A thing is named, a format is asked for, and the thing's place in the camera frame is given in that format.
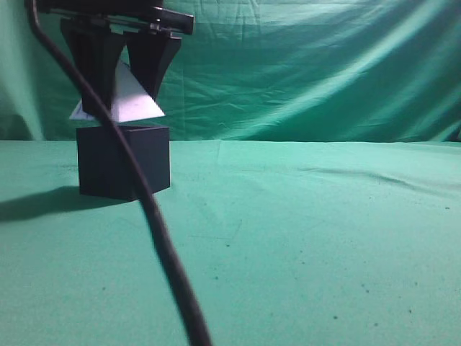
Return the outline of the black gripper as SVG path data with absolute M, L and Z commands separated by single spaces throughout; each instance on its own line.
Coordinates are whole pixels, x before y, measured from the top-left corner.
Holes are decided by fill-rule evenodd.
M 156 101 L 167 69 L 181 47 L 181 38 L 169 32 L 191 35 L 194 16 L 167 9 L 163 1 L 72 0 L 34 1 L 38 14 L 60 17 L 61 33 L 77 70 L 107 109 L 115 95 L 115 70 L 125 39 L 110 25 L 152 32 L 126 32 L 130 71 Z

